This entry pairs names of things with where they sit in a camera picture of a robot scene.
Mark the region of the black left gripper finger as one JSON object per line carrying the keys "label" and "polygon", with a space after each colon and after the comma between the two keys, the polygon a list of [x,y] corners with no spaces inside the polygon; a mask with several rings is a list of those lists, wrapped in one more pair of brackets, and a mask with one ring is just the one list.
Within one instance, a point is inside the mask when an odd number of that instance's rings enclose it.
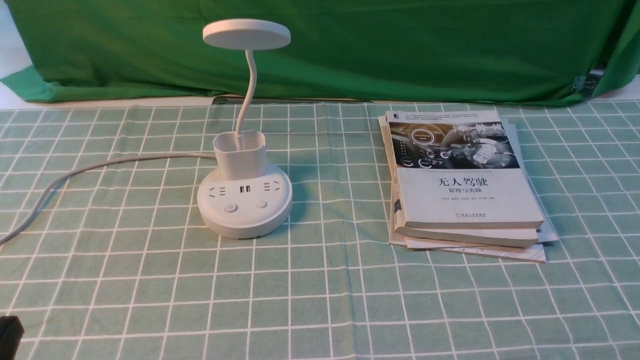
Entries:
{"label": "black left gripper finger", "polygon": [[14,360],[25,328],[18,316],[0,317],[0,359]]}

